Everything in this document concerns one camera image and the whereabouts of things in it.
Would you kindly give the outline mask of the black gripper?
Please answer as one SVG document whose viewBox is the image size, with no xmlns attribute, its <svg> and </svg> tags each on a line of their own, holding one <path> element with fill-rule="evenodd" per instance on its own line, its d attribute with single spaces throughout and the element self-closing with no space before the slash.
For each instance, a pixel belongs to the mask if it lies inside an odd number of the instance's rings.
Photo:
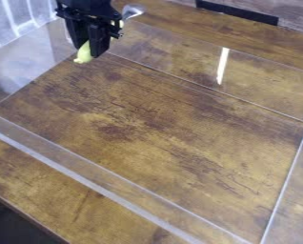
<svg viewBox="0 0 303 244">
<path fill-rule="evenodd" d="M 110 49 L 111 37 L 119 39 L 122 36 L 123 15 L 114 9 L 111 1 L 56 0 L 56 15 L 66 20 L 72 45 L 79 50 L 90 39 L 94 58 Z"/>
</svg>

